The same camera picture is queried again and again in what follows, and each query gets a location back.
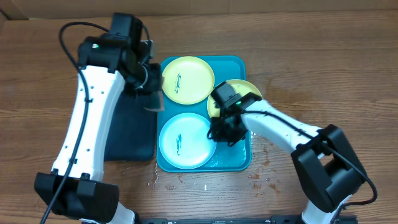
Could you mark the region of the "yellow-green plate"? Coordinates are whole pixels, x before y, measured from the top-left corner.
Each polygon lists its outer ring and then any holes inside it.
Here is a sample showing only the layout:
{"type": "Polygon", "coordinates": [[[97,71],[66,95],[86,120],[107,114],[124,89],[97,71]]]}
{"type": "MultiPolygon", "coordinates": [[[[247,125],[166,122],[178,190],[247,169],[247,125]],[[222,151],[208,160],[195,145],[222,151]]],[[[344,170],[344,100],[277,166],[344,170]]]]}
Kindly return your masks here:
{"type": "Polygon", "coordinates": [[[193,56],[179,57],[163,70],[162,90],[172,101],[192,105],[206,99],[215,85],[210,65],[193,56]]]}
{"type": "MultiPolygon", "coordinates": [[[[230,80],[226,80],[226,83],[231,85],[231,87],[234,89],[234,91],[236,93],[239,93],[242,96],[244,96],[245,94],[247,94],[249,92],[252,92],[252,93],[262,97],[262,94],[258,90],[258,88],[246,80],[230,79],[230,80]]],[[[211,95],[208,97],[207,111],[208,111],[209,117],[211,117],[211,118],[220,116],[220,109],[216,107],[216,102],[212,98],[211,95]]]]}

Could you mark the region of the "light blue plate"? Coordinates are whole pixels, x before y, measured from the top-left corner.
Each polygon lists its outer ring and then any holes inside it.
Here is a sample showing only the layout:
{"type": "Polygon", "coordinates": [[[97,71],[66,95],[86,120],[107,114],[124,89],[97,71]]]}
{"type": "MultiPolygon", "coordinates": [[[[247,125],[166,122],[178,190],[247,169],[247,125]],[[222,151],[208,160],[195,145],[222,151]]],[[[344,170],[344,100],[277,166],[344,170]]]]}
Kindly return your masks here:
{"type": "Polygon", "coordinates": [[[182,113],[170,118],[159,135],[163,158],[179,169],[196,169],[206,164],[216,151],[217,143],[207,134],[210,122],[195,113],[182,113]]]}

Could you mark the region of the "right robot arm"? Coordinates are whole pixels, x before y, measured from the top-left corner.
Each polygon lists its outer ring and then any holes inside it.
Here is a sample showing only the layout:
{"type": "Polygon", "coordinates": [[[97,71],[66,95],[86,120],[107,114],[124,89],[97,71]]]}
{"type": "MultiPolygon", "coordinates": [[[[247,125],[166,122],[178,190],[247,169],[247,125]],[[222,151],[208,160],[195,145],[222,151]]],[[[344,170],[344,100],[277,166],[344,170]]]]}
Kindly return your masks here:
{"type": "Polygon", "coordinates": [[[347,200],[366,181],[366,171],[344,132],[319,128],[275,109],[254,93],[242,95],[226,82],[211,92],[220,116],[211,120],[208,138],[233,146],[250,131],[290,154],[308,198],[302,223],[337,223],[347,200]]]}

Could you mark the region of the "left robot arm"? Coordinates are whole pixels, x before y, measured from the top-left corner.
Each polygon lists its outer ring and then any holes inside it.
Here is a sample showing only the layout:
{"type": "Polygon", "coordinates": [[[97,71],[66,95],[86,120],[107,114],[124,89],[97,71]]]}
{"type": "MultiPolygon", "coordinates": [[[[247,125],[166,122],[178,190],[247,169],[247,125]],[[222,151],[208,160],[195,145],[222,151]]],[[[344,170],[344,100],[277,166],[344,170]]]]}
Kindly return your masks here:
{"type": "Polygon", "coordinates": [[[119,187],[103,182],[104,155],[111,121],[123,92],[149,96],[149,109],[163,107],[161,68],[151,62],[151,39],[143,22],[117,12],[110,28],[87,37],[71,63],[78,73],[75,105],[63,146],[34,189],[51,213],[83,223],[139,223],[119,200],[119,187]]]}

